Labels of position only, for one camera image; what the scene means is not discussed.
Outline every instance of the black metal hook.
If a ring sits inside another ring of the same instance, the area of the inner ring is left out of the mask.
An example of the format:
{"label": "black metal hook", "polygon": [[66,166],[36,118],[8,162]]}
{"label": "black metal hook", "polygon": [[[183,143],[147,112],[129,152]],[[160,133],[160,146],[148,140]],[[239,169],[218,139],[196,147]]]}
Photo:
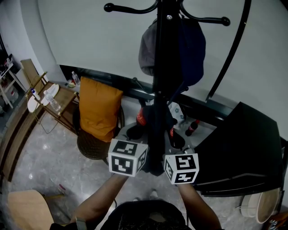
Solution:
{"label": "black metal hook", "polygon": [[118,11],[118,12],[124,12],[124,13],[144,14],[144,13],[149,13],[155,10],[157,6],[158,6],[158,0],[156,0],[155,3],[151,7],[147,9],[142,9],[142,10],[133,9],[130,7],[125,7],[125,6],[114,5],[113,3],[107,3],[104,6],[104,10],[106,12]]}
{"label": "black metal hook", "polygon": [[188,18],[190,18],[190,19],[194,19],[194,20],[196,20],[196,21],[198,21],[198,22],[222,24],[222,25],[224,25],[224,26],[226,26],[226,27],[230,25],[230,20],[229,20],[229,18],[227,18],[227,17],[222,17],[222,18],[197,18],[197,17],[192,16],[191,14],[189,14],[189,13],[185,10],[185,8],[184,8],[184,6],[183,6],[183,1],[184,1],[184,0],[181,0],[181,1],[180,1],[180,10],[182,11],[182,13],[183,13],[186,17],[188,17]]}

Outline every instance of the chair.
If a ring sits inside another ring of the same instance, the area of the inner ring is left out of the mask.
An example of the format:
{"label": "chair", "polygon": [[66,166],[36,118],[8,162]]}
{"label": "chair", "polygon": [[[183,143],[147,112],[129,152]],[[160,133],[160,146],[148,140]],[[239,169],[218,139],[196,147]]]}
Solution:
{"label": "chair", "polygon": [[[118,112],[118,127],[116,127],[115,136],[119,133],[120,129],[125,126],[124,120],[124,112],[122,107],[120,106]],[[80,127],[80,110],[79,105],[76,107],[73,113],[73,125],[78,136],[77,138],[77,146],[79,151],[87,158],[93,160],[103,160],[106,164],[108,164],[106,158],[108,157],[108,150],[110,147],[109,142],[101,141],[95,138],[90,133],[85,132]]]}
{"label": "chair", "polygon": [[47,230],[54,223],[44,197],[36,190],[10,192],[8,207],[12,218],[23,230]]}

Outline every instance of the forearm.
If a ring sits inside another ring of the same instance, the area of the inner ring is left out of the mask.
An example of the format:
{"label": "forearm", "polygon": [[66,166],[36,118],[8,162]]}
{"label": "forearm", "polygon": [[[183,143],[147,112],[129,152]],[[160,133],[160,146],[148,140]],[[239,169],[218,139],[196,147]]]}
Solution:
{"label": "forearm", "polygon": [[70,222],[76,222],[76,217],[81,217],[86,221],[96,221],[99,223],[105,217],[127,179],[128,177],[123,175],[112,175],[93,195],[76,209]]}
{"label": "forearm", "polygon": [[196,230],[221,229],[218,217],[191,184],[179,184],[178,188],[191,224]]}

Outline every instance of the person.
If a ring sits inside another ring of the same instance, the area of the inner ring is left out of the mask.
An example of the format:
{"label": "person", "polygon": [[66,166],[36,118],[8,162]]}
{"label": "person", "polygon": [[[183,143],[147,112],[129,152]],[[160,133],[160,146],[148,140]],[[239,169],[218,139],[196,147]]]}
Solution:
{"label": "person", "polygon": [[[103,220],[128,177],[113,174],[94,194],[75,210],[70,224],[52,224],[50,230],[94,230]],[[178,184],[191,224],[196,230],[220,230],[213,210],[204,202],[192,184]],[[157,199],[126,202],[110,214],[101,230],[182,229],[190,230],[182,213],[171,203]]]}

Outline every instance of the wicker chair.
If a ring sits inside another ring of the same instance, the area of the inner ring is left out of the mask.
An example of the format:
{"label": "wicker chair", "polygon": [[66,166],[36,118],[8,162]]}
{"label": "wicker chair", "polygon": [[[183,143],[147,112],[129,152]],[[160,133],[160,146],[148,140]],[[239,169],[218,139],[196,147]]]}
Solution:
{"label": "wicker chair", "polygon": [[[117,124],[118,127],[116,127],[115,136],[117,136],[120,129],[125,126],[124,112],[121,106],[118,112]],[[78,136],[77,146],[79,151],[87,158],[93,160],[103,160],[106,164],[108,164],[106,158],[108,157],[110,143],[103,142],[81,129],[79,105],[73,113],[73,125]]]}

